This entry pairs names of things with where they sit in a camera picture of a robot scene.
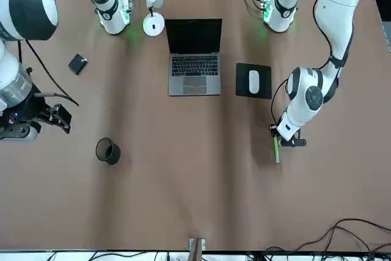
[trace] white computer mouse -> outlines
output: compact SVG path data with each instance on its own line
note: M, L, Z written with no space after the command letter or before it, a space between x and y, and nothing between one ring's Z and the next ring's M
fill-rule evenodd
M249 71L249 90L253 94L259 91L259 73L256 70Z

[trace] cup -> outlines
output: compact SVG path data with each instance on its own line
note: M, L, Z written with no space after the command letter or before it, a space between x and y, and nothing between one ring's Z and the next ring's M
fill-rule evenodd
M100 161L114 165L120 159L121 150L111 139L103 138L99 140L95 154Z

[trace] white desk lamp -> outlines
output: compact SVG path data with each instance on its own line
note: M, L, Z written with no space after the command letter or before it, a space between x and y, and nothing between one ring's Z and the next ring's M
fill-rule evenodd
M164 29L164 18L160 13L153 12L152 7L162 7L163 0L146 0L147 7L151 14L144 18L142 28L144 32L150 37L156 37L162 33Z

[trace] laptop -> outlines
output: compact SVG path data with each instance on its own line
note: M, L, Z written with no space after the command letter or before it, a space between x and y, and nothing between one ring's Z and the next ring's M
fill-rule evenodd
M166 20L169 95L220 95L222 19Z

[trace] black mouse pad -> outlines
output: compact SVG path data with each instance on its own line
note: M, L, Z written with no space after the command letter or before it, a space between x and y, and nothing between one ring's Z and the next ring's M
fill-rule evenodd
M253 94L249 90L249 73L256 70L259 74L259 91ZM271 67L256 64L236 64L236 94L252 98L271 99Z

